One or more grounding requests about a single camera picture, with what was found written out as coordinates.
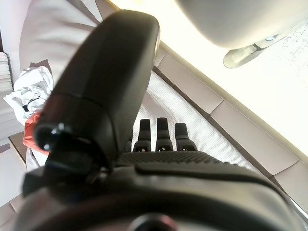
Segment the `white cloth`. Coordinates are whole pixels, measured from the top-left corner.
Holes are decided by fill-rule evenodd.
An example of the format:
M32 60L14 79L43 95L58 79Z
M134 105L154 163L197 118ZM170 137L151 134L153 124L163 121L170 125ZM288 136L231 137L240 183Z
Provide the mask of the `white cloth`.
M43 107L52 90L53 79L48 68L30 67L21 72L14 84L14 91L3 99L13 108L18 121L25 125L26 121Z

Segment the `white mesh fabric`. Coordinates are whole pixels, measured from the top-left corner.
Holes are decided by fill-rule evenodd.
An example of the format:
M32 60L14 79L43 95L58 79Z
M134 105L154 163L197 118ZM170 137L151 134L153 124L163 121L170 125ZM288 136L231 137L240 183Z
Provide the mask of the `white mesh fabric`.
M185 99L156 73L152 72L149 87L134 124L133 145L138 139L140 120L150 119L152 151L155 150L156 120L159 117L168 119L170 138L174 150L176 150L174 124L186 123L189 138L195 142L199 151L205 152L220 161L227 161L257 171Z

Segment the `red fabric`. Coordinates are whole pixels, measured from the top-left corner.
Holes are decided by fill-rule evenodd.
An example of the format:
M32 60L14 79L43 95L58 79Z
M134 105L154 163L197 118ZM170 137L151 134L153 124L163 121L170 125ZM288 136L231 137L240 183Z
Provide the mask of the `red fabric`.
M25 124L25 134L24 134L24 139L23 139L23 144L25 146L27 146L28 148L31 148L35 151L38 151L40 153L43 153L44 155L48 155L49 152L44 151L42 149L40 149L39 147L37 147L37 145L35 144L34 138L33 138L33 129L34 126L36 124L36 122L38 121L40 116L40 112L35 112L27 121Z

